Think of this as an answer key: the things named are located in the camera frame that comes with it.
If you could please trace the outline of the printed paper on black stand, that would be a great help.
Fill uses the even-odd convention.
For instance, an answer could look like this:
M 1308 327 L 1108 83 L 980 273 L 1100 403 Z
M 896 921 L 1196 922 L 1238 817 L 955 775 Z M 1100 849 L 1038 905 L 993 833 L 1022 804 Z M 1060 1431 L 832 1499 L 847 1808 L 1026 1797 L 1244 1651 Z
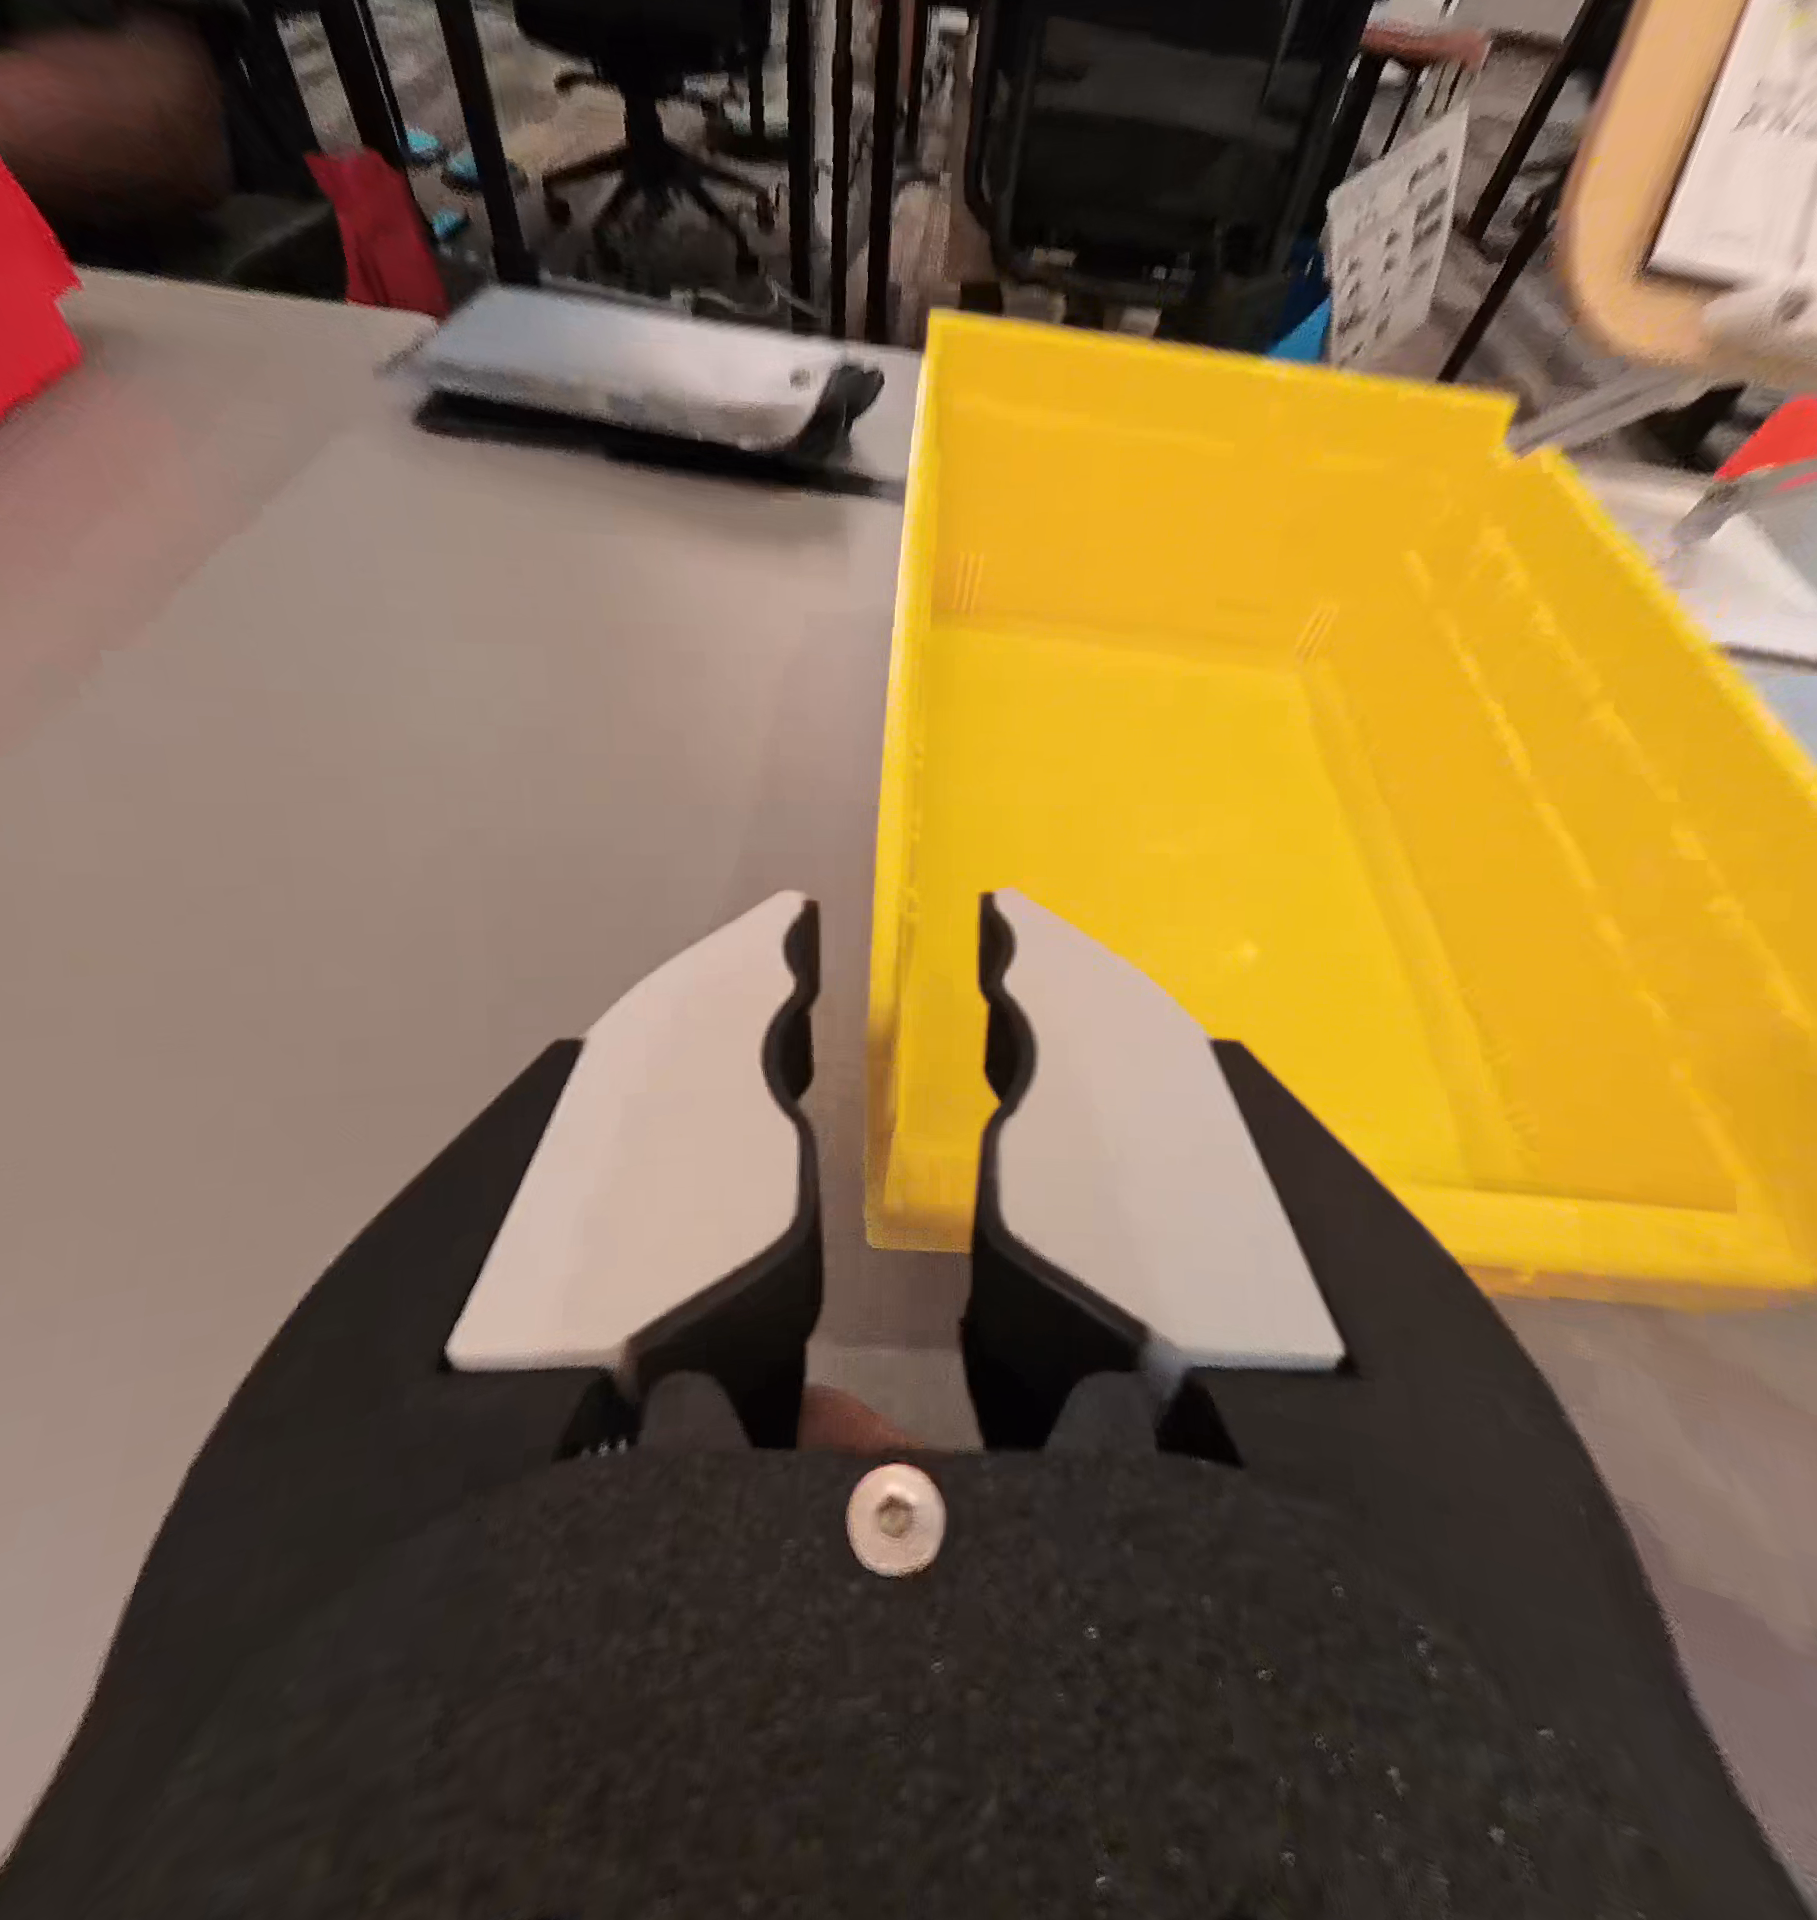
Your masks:
M 1418 332 L 1449 253 L 1470 109 L 1422 124 L 1329 199 L 1322 257 L 1331 321 L 1325 362 L 1372 367 Z

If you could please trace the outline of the wooden sign board on stand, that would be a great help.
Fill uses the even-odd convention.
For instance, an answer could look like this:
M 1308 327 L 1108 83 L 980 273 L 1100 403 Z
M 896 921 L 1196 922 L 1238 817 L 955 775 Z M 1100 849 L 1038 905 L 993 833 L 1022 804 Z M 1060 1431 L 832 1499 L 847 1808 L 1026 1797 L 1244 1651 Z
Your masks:
M 1817 398 L 1817 5 L 1633 5 L 1555 235 L 1624 371 L 1513 429 L 1516 455 L 1732 384 Z

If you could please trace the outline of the yellow plastic bin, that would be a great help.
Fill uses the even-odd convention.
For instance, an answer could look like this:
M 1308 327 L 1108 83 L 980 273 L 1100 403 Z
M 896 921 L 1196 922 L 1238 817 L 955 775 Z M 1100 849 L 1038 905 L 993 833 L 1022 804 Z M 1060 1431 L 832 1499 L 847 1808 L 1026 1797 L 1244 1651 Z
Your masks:
M 872 1247 L 965 1253 L 977 901 L 1244 1045 L 1499 1292 L 1817 1288 L 1817 762 L 1490 395 L 938 313 Z

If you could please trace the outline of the black metal desk frame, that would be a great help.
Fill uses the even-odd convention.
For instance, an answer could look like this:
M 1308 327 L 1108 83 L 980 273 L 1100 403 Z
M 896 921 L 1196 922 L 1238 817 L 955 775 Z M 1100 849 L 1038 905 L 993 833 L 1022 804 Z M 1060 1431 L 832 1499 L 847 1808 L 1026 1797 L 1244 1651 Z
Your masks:
M 550 168 L 619 145 L 622 104 L 599 86 L 553 93 L 557 56 L 514 26 L 512 5 L 247 5 L 242 76 L 261 132 L 247 165 L 261 192 L 323 202 L 304 159 L 365 148 L 396 167 L 456 293 L 507 282 L 664 297 L 672 304 L 835 340 L 920 349 L 929 316 L 961 295 L 955 165 L 922 132 L 959 139 L 963 61 L 945 110 L 920 109 L 922 59 L 884 83 L 883 54 L 927 29 L 930 5 L 769 5 L 771 44 L 751 81 L 690 83 L 664 109 L 670 136 L 773 192 L 755 276 L 678 210 L 625 226 L 617 269 L 583 262 L 604 183 L 574 190 L 553 229 L 537 196 Z

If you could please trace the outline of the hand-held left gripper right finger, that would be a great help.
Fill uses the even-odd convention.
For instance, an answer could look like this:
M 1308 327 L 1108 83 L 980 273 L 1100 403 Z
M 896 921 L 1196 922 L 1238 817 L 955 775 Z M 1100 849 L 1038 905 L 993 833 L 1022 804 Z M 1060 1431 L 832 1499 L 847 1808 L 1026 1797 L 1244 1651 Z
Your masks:
M 1336 1319 L 1196 1019 L 1025 892 L 978 902 L 985 1122 L 963 1364 L 983 1447 L 1044 1448 L 1089 1380 L 1182 1436 L 1195 1380 L 1331 1378 Z

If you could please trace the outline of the black swivel office chair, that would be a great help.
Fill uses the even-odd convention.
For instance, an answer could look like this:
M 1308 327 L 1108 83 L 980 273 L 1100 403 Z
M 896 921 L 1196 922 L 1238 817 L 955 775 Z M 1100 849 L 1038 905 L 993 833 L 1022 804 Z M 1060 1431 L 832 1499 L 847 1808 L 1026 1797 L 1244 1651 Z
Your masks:
M 617 146 L 560 163 L 537 181 L 540 206 L 562 230 L 574 219 L 571 195 L 604 183 L 606 196 L 583 229 L 583 262 L 616 270 L 624 229 L 640 217 L 660 222 L 679 210 L 724 239 L 735 276 L 762 266 L 755 235 L 776 226 L 776 201 L 746 173 L 679 146 L 664 109 L 693 83 L 749 83 L 771 44 L 771 7 L 763 3 L 514 3 L 520 36 L 562 61 L 553 93 L 586 85 L 612 91 L 622 104 Z

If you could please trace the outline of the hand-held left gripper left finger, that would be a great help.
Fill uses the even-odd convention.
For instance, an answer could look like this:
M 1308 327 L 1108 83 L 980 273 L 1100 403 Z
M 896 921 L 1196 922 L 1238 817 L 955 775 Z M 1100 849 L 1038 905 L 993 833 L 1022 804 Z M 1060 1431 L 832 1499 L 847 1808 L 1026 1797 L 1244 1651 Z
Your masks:
M 796 1440 L 823 1302 L 814 1079 L 820 909 L 777 891 L 583 1032 L 441 1358 L 599 1374 L 640 1415 L 711 1380 L 746 1440 Z

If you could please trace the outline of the grey flat object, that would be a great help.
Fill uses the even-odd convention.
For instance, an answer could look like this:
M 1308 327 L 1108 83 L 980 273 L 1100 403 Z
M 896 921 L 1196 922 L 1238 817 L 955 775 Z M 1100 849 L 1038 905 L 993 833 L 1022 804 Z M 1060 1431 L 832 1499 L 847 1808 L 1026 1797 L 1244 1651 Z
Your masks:
M 920 361 L 678 306 L 489 287 L 398 367 L 443 440 L 900 501 Z

